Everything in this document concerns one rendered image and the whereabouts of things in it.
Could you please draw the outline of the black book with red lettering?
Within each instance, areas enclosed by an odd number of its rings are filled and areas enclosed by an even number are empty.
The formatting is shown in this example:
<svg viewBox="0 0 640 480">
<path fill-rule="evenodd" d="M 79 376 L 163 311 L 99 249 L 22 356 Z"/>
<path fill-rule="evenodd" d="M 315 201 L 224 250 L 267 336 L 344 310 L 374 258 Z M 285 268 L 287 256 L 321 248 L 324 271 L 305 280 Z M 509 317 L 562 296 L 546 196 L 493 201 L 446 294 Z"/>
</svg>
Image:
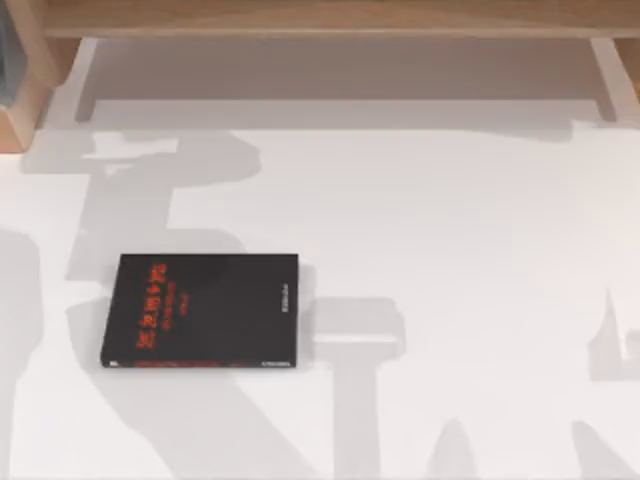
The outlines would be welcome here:
<svg viewBox="0 0 640 480">
<path fill-rule="evenodd" d="M 105 368 L 293 368 L 295 254 L 124 254 Z"/>
</svg>

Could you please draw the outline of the wooden shelf unit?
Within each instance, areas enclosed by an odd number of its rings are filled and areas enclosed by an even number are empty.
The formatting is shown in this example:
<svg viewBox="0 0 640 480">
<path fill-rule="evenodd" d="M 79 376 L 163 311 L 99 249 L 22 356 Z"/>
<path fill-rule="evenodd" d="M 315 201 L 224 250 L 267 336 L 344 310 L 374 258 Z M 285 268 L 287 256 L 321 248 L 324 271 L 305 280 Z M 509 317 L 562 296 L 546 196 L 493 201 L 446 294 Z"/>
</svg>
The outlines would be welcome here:
<svg viewBox="0 0 640 480">
<path fill-rule="evenodd" d="M 640 102 L 640 0 L 6 0 L 31 83 L 0 106 L 0 152 L 22 153 L 81 39 L 146 36 L 610 38 Z"/>
</svg>

